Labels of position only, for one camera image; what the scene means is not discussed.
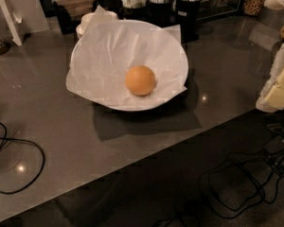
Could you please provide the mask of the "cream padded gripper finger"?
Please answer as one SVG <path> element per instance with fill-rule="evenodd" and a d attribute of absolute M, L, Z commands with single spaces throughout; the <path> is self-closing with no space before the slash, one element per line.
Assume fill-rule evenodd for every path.
<path fill-rule="evenodd" d="M 284 109 L 284 44 L 275 54 L 270 78 L 259 94 L 256 108 L 266 113 Z"/>

